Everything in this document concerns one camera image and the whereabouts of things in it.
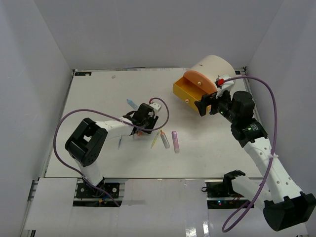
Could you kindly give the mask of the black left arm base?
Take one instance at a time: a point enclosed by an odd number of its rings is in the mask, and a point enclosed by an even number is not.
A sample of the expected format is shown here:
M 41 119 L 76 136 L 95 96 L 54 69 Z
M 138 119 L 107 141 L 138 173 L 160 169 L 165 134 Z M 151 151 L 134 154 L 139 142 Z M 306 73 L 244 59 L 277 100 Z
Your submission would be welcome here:
M 120 207 L 124 197 L 125 183 L 103 179 L 97 189 L 78 179 L 74 194 L 74 207 Z

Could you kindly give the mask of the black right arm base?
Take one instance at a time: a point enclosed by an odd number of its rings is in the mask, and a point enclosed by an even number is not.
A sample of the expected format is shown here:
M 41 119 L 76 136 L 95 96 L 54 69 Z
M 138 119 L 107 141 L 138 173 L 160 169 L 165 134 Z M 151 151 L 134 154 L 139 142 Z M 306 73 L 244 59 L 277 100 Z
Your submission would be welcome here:
M 208 210 L 238 209 L 247 202 L 240 194 L 228 194 L 223 182 L 206 182 L 201 191 L 207 196 Z

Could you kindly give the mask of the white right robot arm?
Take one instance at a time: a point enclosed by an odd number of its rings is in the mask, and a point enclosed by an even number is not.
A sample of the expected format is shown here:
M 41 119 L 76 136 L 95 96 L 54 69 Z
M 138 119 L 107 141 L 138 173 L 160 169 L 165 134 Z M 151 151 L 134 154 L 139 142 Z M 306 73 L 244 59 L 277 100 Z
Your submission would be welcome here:
M 316 198 L 296 185 L 273 152 L 266 131 L 253 116 L 252 95 L 245 91 L 233 95 L 225 91 L 220 97 L 216 93 L 206 94 L 195 106 L 201 116 L 206 115 L 210 107 L 211 115 L 220 114 L 231 123 L 232 135 L 263 175 L 258 185 L 240 170 L 226 173 L 223 192 L 229 197 L 240 194 L 248 200 L 256 198 L 253 206 L 263 212 L 274 231 L 307 222 L 316 206 Z

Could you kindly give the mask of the round three-drawer storage box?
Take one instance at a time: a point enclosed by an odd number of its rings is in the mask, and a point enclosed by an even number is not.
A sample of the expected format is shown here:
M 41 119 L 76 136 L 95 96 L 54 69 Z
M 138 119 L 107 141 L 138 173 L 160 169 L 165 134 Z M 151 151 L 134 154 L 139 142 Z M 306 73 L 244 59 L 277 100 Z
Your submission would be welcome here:
M 235 76 L 235 70 L 229 62 L 219 56 L 209 55 L 188 69 L 173 84 L 173 93 L 197 112 L 196 101 L 201 100 L 205 94 L 222 90 L 216 86 L 217 80 Z

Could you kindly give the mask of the thin yellow highlighter pen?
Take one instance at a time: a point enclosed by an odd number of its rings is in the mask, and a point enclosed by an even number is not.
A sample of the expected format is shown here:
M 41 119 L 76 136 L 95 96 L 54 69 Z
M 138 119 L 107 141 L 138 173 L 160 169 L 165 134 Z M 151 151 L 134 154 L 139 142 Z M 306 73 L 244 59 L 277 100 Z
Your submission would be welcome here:
M 162 131 L 162 129 L 159 129 L 158 132 L 157 132 L 157 134 L 155 135 L 155 137 L 154 137 L 154 139 L 153 139 L 153 142 L 152 142 L 152 144 L 151 144 L 151 149 L 152 149 L 153 146 L 155 145 L 155 143 L 156 143 L 158 137 L 159 137 L 160 134 L 161 134 L 161 131 Z

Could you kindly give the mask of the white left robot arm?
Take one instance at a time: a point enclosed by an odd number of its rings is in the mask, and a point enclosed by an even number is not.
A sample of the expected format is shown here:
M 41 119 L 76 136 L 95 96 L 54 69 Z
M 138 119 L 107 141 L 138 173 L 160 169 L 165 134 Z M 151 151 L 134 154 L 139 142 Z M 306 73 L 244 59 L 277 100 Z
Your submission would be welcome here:
M 97 158 L 104 142 L 116 137 L 130 136 L 137 132 L 150 134 L 158 120 L 161 105 L 143 103 L 136 112 L 130 112 L 118 120 L 93 121 L 85 118 L 65 144 L 65 149 L 78 164 L 81 173 L 88 180 L 87 191 L 93 197 L 104 192 L 103 176 Z

